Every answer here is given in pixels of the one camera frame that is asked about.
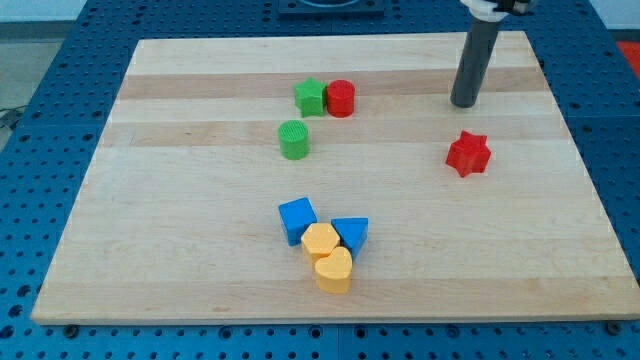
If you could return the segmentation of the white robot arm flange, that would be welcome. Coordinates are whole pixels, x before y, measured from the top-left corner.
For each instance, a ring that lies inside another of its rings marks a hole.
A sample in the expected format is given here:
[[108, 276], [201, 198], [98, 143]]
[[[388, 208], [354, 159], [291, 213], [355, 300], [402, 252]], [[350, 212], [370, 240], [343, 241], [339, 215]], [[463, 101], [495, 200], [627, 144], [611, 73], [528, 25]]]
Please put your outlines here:
[[484, 22], [501, 22], [508, 15], [522, 16], [532, 10], [537, 0], [460, 0], [470, 14]]

